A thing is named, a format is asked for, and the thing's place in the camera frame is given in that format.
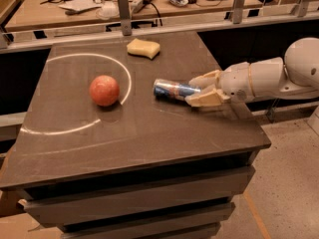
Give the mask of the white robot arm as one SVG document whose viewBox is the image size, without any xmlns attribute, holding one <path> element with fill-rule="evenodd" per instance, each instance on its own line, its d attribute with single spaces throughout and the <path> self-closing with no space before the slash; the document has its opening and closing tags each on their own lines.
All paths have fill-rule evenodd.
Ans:
<svg viewBox="0 0 319 239">
<path fill-rule="evenodd" d="M 215 70 L 188 82 L 200 87 L 185 98 L 192 107 L 218 107 L 225 103 L 248 103 L 257 99 L 305 100 L 319 97 L 319 39 L 292 43 L 284 58 L 243 62 Z"/>
</svg>

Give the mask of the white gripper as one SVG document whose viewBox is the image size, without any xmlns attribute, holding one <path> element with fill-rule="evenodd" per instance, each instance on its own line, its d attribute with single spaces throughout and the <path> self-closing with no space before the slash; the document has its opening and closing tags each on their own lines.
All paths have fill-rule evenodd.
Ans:
<svg viewBox="0 0 319 239">
<path fill-rule="evenodd" d="M 249 66 L 249 63 L 243 62 L 229 66 L 223 72 L 214 70 L 191 79 L 188 82 L 191 86 L 206 89 L 187 96 L 185 101 L 194 108 L 218 107 L 230 99 L 235 103 L 251 101 L 253 92 L 249 83 Z M 217 86 L 218 82 L 220 89 L 209 87 Z"/>
</svg>

